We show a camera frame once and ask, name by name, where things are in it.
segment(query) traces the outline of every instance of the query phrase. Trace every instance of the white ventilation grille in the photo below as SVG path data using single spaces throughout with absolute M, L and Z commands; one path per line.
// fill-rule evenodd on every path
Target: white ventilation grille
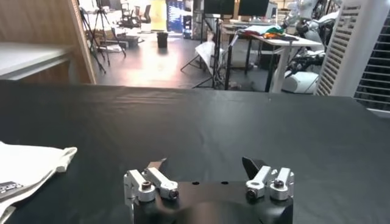
M 342 58 L 346 52 L 348 42 L 352 36 L 360 5 L 345 5 L 339 16 L 335 34 L 328 47 L 327 56 L 318 82 L 317 95 L 329 95 L 335 84 Z
M 390 12 L 355 93 L 365 107 L 390 111 Z

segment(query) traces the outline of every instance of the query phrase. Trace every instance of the tripod stand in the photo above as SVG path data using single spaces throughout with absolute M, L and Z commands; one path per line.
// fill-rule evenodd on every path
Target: tripod stand
M 107 14 L 106 12 L 104 11 L 103 9 L 103 6 L 102 6 L 102 2 L 101 0 L 96 0 L 96 4 L 98 6 L 98 10 L 96 11 L 96 19 L 95 19 L 95 27 L 93 29 L 93 32 L 92 32 L 92 39 L 95 40 L 96 42 L 96 46 L 101 50 L 102 49 L 102 45 L 101 44 L 97 44 L 97 41 L 95 39 L 95 32 L 96 32 L 96 25 L 97 25 L 97 20 L 99 19 L 99 17 L 101 18 L 101 21 L 102 21 L 102 30 L 103 30 L 103 40 L 104 40 L 104 47 L 105 47 L 105 54 L 107 56 L 107 62 L 108 62 L 108 65 L 110 66 L 110 56 L 108 54 L 108 47 L 107 47 L 107 34 L 105 33 L 105 29 L 104 29 L 104 19 L 106 20 L 106 22 L 108 22 L 110 24 L 110 21 L 107 19 Z M 118 43 L 119 47 L 121 48 L 122 50 L 122 53 L 123 53 L 123 56 L 126 57 L 126 53 L 124 52 L 124 49 L 123 47 L 120 45 L 119 43 L 119 40 L 118 40 L 118 37 L 116 37 L 116 34 L 115 34 L 115 30 L 113 27 L 111 27 L 111 31 L 113 33 L 113 36 L 116 40 L 116 42 Z
M 97 65 L 99 66 L 99 70 L 103 71 L 104 74 L 105 74 L 106 71 L 105 71 L 102 63 L 100 63 L 100 61 L 98 59 L 97 50 L 96 50 L 95 47 L 93 47 L 93 43 L 98 45 L 98 42 L 96 41 L 95 38 L 92 38 L 92 30 L 91 30 L 90 23 L 85 18 L 85 14 L 87 14 L 87 13 L 86 13 L 86 11 L 82 7 L 80 7 L 80 14 L 81 14 L 81 20 L 83 22 L 84 28 L 88 32 L 88 38 L 90 39 L 90 42 L 91 42 L 91 48 L 90 48 L 91 55 L 92 55 L 93 58 L 95 58 L 96 62 L 98 63 Z

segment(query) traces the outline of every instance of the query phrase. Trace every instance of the black table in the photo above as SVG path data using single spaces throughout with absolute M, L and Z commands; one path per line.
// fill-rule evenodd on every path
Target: black table
M 9 223 L 128 223 L 125 171 L 167 156 L 201 184 L 292 168 L 295 223 L 390 220 L 390 128 L 349 98 L 0 82 L 0 104 L 5 143 L 79 149 Z

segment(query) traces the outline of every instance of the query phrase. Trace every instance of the trash bin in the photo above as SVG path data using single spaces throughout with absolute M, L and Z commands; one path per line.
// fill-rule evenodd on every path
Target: trash bin
M 157 33 L 157 44 L 158 44 L 158 48 L 167 48 L 168 33 L 165 32 Z

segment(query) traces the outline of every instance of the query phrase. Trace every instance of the white table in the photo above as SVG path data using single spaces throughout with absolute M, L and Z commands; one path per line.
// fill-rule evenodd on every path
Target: white table
M 240 20 L 235 20 L 231 19 L 230 23 L 233 25 L 245 25 L 245 26 L 270 26 L 270 25 L 277 25 L 277 23 L 272 23 L 272 22 L 265 22 L 265 21 L 240 21 Z
M 0 80 L 19 80 L 70 61 L 69 81 L 79 81 L 69 46 L 0 42 Z
M 264 37 L 252 35 L 252 37 L 263 41 L 265 43 L 268 43 L 273 46 L 280 46 L 281 56 L 278 64 L 277 72 L 274 74 L 274 77 L 272 78 L 272 86 L 271 86 L 271 92 L 272 93 L 280 93 L 282 91 L 282 85 L 283 81 L 285 79 L 285 72 L 288 64 L 288 56 L 293 48 L 300 48 L 300 47 L 314 47 L 314 46 L 321 46 L 322 43 L 318 43 L 315 41 L 311 41 L 308 39 L 304 39 L 301 37 L 292 36 L 289 34 L 286 34 L 287 37 L 294 37 L 297 38 L 297 41 L 284 41 L 284 40 L 272 40 L 272 39 L 265 39 Z

